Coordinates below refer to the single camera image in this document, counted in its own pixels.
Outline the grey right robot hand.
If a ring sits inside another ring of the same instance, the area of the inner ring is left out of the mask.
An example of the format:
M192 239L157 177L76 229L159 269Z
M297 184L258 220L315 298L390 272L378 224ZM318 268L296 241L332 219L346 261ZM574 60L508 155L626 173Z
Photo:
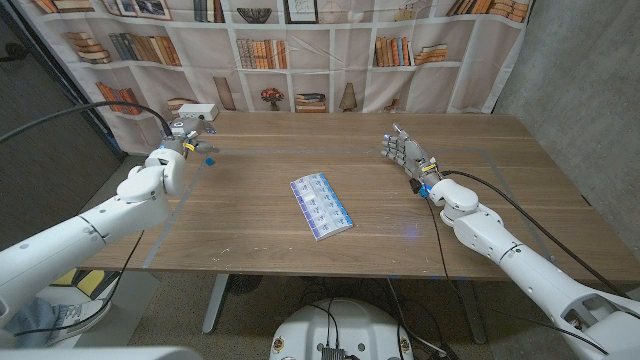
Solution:
M434 157L429 158L422 147L398 123L394 133L385 135L381 154L399 164L410 177L415 193L428 194L442 180Z

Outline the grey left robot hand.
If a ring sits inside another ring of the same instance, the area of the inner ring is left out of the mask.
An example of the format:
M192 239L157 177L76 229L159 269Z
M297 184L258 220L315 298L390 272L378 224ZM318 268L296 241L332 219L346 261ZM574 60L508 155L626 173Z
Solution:
M211 143L199 140L202 134L214 134L211 121L199 118L180 118L169 125L171 135L162 140L161 145L180 154L193 151L200 154L217 153L219 151Z

